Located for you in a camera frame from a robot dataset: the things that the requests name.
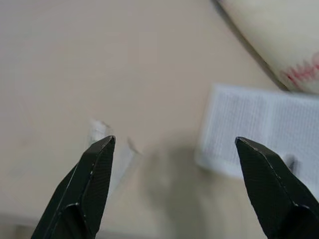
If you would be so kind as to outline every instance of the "white cylindrical object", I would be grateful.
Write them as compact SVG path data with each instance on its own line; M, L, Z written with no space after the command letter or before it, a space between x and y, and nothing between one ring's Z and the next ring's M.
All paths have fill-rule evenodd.
M280 82L319 94L319 1L218 2Z

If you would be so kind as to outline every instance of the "white paper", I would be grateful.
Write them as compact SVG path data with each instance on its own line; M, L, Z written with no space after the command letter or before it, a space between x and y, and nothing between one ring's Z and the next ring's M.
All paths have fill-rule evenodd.
M137 151L134 149L134 147L132 147L129 141L123 147L121 147L120 150L116 149L114 151L108 196L111 196L111 194L115 191L136 154Z
M199 165L242 177L237 136L297 159L295 175L319 197L319 98L218 85L196 154Z

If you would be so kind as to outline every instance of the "beige table surface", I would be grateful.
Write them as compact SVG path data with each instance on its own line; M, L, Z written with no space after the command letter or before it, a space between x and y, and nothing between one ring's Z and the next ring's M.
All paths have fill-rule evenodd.
M243 182L193 162L213 83L278 90L212 2L3 0L0 32L3 220L37 222L95 118L141 153L102 234L264 238Z

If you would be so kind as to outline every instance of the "small paper piece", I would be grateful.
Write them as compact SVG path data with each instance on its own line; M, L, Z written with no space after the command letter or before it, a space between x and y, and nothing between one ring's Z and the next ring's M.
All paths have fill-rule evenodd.
M319 197L318 97L217 85L209 102L196 162L242 177L234 144L237 136L267 146L284 161L288 156L294 158L298 162L295 175Z
M113 130L100 120L91 120L89 145L113 134ZM116 146L113 156L113 165L108 197L115 191L137 151L128 140L121 147Z

